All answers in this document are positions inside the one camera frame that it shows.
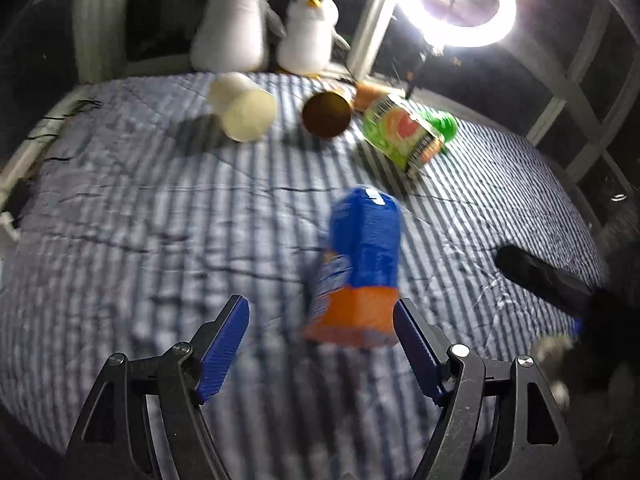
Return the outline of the brown paper cup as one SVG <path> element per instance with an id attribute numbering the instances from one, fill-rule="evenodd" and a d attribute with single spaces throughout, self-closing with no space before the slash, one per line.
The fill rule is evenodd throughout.
<path id="1" fill-rule="evenodd" d="M 302 108 L 304 128 L 321 140 L 343 134 L 352 121 L 352 103 L 340 92 L 326 90 L 315 93 Z"/>
<path id="2" fill-rule="evenodd" d="M 387 96 L 393 91 L 392 87 L 376 82 L 360 81 L 356 84 L 356 92 L 352 107 L 356 112 L 364 112 L 375 100 Z"/>

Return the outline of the large penguin plush toy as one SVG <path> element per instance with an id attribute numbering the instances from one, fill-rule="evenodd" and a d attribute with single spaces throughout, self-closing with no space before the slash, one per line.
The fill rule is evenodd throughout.
<path id="1" fill-rule="evenodd" d="M 269 64 L 268 36 L 285 30 L 269 0 L 206 0 L 190 49 L 198 72 L 259 72 Z"/>

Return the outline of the small penguin plush toy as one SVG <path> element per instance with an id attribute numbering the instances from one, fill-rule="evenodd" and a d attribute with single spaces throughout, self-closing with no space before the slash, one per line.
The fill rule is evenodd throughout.
<path id="1" fill-rule="evenodd" d="M 350 44 L 336 31 L 339 18 L 333 0 L 291 0 L 277 47 L 279 67 L 294 75 L 318 75 L 330 65 L 334 46 L 349 51 Z"/>

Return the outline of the white paper cup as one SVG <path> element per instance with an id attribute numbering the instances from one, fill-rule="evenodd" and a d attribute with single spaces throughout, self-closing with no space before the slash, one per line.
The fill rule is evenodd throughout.
<path id="1" fill-rule="evenodd" d="M 209 85 L 207 101 L 224 134 L 239 143 L 260 139 L 278 114 L 276 98 L 241 73 L 219 75 Z"/>

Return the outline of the green grapefruit drink bottle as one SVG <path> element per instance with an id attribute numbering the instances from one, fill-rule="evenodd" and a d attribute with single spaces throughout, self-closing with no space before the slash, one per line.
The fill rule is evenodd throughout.
<path id="1" fill-rule="evenodd" d="M 418 110 L 394 94 L 381 96 L 364 111 L 362 128 L 366 140 L 410 178 L 458 133 L 456 118 L 448 112 Z"/>

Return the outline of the blue orange drink bottle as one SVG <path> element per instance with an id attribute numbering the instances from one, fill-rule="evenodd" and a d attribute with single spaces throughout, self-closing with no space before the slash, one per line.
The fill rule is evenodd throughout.
<path id="1" fill-rule="evenodd" d="M 304 335 L 343 347 L 397 344 L 402 214 L 377 188 L 357 186 L 331 210 Z"/>

